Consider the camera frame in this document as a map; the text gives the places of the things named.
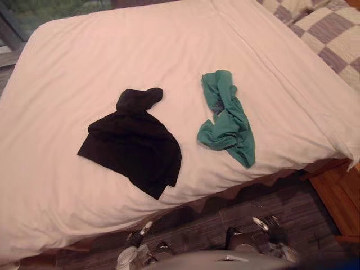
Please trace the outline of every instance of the bed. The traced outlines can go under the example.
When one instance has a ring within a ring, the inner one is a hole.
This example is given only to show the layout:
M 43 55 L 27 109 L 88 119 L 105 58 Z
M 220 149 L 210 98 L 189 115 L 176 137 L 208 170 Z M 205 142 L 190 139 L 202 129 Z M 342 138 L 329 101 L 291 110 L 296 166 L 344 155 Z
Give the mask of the bed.
M 229 70 L 255 138 L 244 168 L 197 142 L 212 113 L 201 75 Z M 175 136 L 175 187 L 155 200 L 77 152 L 127 88 L 161 87 L 149 110 Z M 256 1 L 175 1 L 51 21 L 0 99 L 0 264 L 317 160 L 360 157 L 359 92 Z

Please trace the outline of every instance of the floor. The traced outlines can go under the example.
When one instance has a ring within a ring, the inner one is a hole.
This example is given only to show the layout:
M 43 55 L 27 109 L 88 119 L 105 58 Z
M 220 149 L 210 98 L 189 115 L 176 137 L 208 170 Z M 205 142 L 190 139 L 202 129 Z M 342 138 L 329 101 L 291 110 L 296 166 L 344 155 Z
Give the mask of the floor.
M 13 70 L 14 70 L 14 66 L 0 67 L 0 96 Z
M 287 229 L 290 243 L 302 260 L 340 261 L 349 258 L 349 248 L 336 242 L 338 234 L 316 191 L 308 181 L 299 180 L 298 173 L 279 179 L 273 187 L 255 184 L 241 190 L 235 199 L 211 198 L 201 213 L 189 207 L 180 208 L 154 223 L 144 239 L 150 250 L 165 241 L 175 253 L 221 249 L 228 227 L 241 232 L 257 232 L 252 216 L 275 215 Z M 124 249 L 128 232 L 102 236 L 88 253 L 62 251 L 56 267 L 27 267 L 20 270 L 113 270 L 116 259 Z

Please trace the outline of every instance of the teal cloth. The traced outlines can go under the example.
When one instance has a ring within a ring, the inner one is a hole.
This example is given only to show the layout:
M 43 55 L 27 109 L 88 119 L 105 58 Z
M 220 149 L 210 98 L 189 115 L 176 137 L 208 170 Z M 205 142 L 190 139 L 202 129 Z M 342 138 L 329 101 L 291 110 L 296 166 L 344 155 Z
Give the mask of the teal cloth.
M 255 141 L 248 118 L 236 98 L 237 87 L 227 70 L 218 70 L 202 76 L 202 87 L 209 108 L 214 113 L 213 124 L 207 120 L 197 139 L 213 150 L 226 150 L 249 168 L 255 163 Z

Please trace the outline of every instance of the pillow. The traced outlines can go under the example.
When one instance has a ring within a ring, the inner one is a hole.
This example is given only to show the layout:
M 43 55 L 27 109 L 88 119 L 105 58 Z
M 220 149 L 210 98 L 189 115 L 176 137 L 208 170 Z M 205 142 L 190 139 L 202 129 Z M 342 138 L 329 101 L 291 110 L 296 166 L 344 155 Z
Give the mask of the pillow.
M 256 0 L 284 24 L 291 25 L 298 18 L 311 13 L 330 0 Z
M 351 87 L 360 91 L 360 12 L 320 8 L 290 29 Z

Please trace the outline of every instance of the dark fabric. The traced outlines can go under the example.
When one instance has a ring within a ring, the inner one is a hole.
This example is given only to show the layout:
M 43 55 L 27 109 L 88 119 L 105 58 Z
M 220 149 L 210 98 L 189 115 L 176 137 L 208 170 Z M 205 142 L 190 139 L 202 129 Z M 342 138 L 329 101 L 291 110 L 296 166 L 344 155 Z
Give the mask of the dark fabric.
M 121 173 L 142 191 L 159 199 L 175 186 L 181 164 L 180 146 L 166 127 L 146 110 L 163 90 L 125 90 L 116 112 L 92 123 L 78 155 Z

